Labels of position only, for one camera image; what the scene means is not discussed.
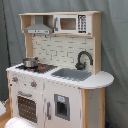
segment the stovetop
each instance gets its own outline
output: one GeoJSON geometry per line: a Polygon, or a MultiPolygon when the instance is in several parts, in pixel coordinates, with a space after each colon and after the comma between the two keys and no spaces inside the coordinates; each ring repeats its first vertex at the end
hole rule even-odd
{"type": "Polygon", "coordinates": [[[21,69],[21,70],[25,70],[25,71],[29,71],[29,72],[46,73],[46,72],[48,72],[48,71],[50,71],[56,67],[57,66],[54,66],[54,65],[39,63],[38,66],[33,67],[33,68],[27,68],[24,65],[18,66],[16,68],[21,69]]]}

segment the white tile backsplash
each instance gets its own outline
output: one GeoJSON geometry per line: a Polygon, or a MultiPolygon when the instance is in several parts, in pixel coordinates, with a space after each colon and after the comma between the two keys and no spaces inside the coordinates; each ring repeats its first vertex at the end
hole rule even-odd
{"type": "MultiPolygon", "coordinates": [[[[34,35],[33,56],[39,57],[41,63],[75,68],[78,54],[86,50],[93,58],[93,38],[56,35],[34,35]]],[[[82,55],[81,62],[86,62],[86,70],[93,70],[89,58],[82,55]]]]}

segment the door handle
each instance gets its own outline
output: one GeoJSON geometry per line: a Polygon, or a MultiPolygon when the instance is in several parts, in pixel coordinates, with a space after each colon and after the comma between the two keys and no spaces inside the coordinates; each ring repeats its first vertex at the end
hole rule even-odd
{"type": "Polygon", "coordinates": [[[50,102],[47,103],[47,117],[48,117],[48,120],[51,120],[51,115],[50,115],[50,112],[49,112],[49,108],[50,108],[50,102]]]}
{"type": "Polygon", "coordinates": [[[54,18],[54,29],[55,29],[55,31],[58,31],[58,28],[57,28],[57,26],[56,26],[57,20],[58,20],[57,17],[54,18]]]}
{"type": "Polygon", "coordinates": [[[18,91],[18,93],[19,93],[21,96],[32,97],[31,94],[25,94],[25,93],[23,93],[23,92],[21,92],[21,91],[18,91]]]}

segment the countertop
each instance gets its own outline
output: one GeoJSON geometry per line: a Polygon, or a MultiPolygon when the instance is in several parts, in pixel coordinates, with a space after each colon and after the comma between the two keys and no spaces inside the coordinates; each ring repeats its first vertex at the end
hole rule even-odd
{"type": "Polygon", "coordinates": [[[24,73],[24,74],[28,74],[28,75],[32,75],[32,76],[41,77],[41,78],[48,79],[48,80],[63,82],[63,83],[71,84],[72,86],[77,86],[77,87],[83,88],[83,89],[96,89],[96,88],[107,87],[107,86],[111,85],[114,81],[114,77],[110,73],[107,73],[104,71],[100,71],[96,75],[91,75],[84,81],[72,81],[72,80],[68,80],[68,79],[54,77],[51,75],[53,72],[61,69],[62,67],[57,67],[57,68],[52,69],[44,74],[39,74],[39,73],[28,72],[28,71],[24,71],[24,70],[15,68],[20,65],[22,65],[22,64],[18,64],[16,66],[7,68],[6,71],[15,71],[15,72],[20,72],[20,73],[24,73]]]}

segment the toy stove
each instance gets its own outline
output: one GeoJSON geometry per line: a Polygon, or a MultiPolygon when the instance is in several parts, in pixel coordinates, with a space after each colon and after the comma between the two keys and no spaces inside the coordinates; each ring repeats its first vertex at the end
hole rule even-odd
{"type": "Polygon", "coordinates": [[[33,68],[27,68],[24,65],[18,66],[16,68],[21,69],[21,70],[31,71],[31,72],[46,73],[47,71],[50,71],[56,67],[57,66],[39,63],[38,66],[33,67],[33,68]]]}
{"type": "Polygon", "coordinates": [[[14,117],[26,119],[36,128],[43,126],[44,79],[39,75],[56,67],[39,63],[34,68],[26,68],[21,64],[15,66],[15,71],[9,72],[14,117]]]}

